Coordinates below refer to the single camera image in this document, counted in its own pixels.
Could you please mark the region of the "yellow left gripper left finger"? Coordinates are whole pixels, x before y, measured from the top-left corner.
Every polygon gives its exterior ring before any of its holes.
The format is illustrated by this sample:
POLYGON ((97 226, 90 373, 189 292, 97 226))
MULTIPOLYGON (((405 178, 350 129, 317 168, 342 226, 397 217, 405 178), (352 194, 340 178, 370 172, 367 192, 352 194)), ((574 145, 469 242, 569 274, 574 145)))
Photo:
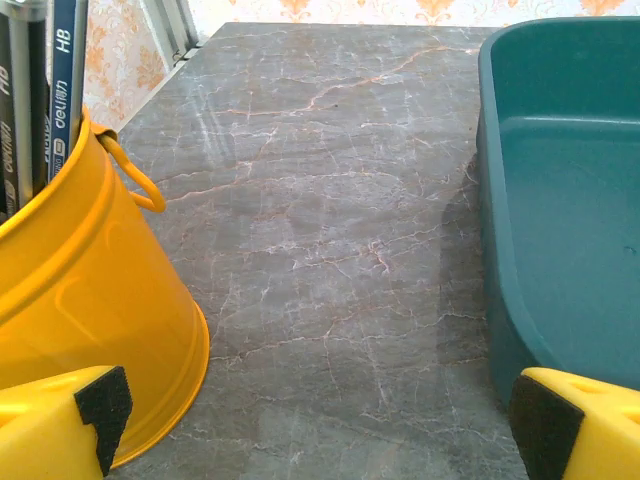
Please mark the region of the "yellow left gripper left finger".
POLYGON ((94 366, 3 389, 1 477, 106 478, 132 407, 121 366, 94 366))

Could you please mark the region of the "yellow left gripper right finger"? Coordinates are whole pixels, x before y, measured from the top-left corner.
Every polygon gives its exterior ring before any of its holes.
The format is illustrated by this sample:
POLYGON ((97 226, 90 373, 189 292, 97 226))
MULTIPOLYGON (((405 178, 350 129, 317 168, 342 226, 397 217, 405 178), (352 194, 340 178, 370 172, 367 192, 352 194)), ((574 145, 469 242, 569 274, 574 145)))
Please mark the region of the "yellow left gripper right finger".
POLYGON ((527 368, 508 405, 530 479, 637 479, 639 392, 548 368, 527 368))

